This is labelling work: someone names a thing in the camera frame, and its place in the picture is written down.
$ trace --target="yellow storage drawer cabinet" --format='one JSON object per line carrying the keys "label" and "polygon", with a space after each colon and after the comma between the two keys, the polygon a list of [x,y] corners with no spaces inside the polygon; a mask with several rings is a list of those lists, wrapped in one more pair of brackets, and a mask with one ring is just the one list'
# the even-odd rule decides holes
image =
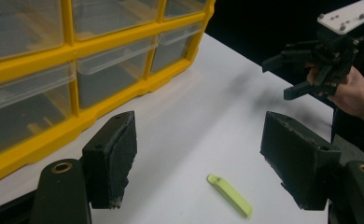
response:
{"label": "yellow storage drawer cabinet", "polygon": [[0,179],[190,67],[215,0],[0,0]]}

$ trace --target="lime green tool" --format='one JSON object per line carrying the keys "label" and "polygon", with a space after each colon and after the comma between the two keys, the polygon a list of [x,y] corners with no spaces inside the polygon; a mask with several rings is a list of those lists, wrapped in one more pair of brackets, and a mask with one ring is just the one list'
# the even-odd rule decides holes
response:
{"label": "lime green tool", "polygon": [[252,206],[225,179],[209,175],[207,181],[237,209],[243,217],[252,217]]}

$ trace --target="person's hand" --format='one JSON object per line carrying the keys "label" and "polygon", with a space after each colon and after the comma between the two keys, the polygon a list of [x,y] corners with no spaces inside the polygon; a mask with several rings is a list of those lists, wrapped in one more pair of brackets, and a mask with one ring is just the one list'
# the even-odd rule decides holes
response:
{"label": "person's hand", "polygon": [[[317,68],[312,67],[307,80],[313,83],[317,75]],[[345,80],[339,84],[336,93],[328,99],[342,111],[364,120],[364,77],[352,67]]]}

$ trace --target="white tabletop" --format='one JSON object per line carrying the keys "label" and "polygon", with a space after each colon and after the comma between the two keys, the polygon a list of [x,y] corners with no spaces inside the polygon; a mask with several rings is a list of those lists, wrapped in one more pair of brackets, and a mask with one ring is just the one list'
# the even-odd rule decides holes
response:
{"label": "white tabletop", "polygon": [[[291,85],[204,35],[194,64],[162,88],[99,119],[74,142],[0,180],[0,204],[37,186],[49,163],[81,156],[112,116],[135,111],[138,153],[118,210],[91,210],[94,224],[327,223],[327,211],[304,211],[259,153],[266,111],[288,115],[330,137],[332,110],[305,95],[283,100]],[[206,181],[225,178],[253,206],[249,221]]]}

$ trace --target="clear plastic drawer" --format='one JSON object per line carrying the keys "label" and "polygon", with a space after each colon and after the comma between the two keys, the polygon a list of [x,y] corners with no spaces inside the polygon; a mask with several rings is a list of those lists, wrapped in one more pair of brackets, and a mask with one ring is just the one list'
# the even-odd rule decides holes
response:
{"label": "clear plastic drawer", "polygon": [[156,47],[150,70],[151,74],[184,59],[191,39],[202,28],[203,25],[199,22],[160,34],[159,45]]}
{"label": "clear plastic drawer", "polygon": [[156,20],[158,0],[72,0],[75,38],[85,40]]}
{"label": "clear plastic drawer", "polygon": [[143,78],[147,53],[156,47],[149,37],[77,60],[80,108],[95,105]]}
{"label": "clear plastic drawer", "polygon": [[207,0],[167,0],[164,18],[166,20],[202,12]]}
{"label": "clear plastic drawer", "polygon": [[71,63],[0,85],[0,152],[71,115]]}
{"label": "clear plastic drawer", "polygon": [[0,60],[62,44],[60,0],[0,0]]}

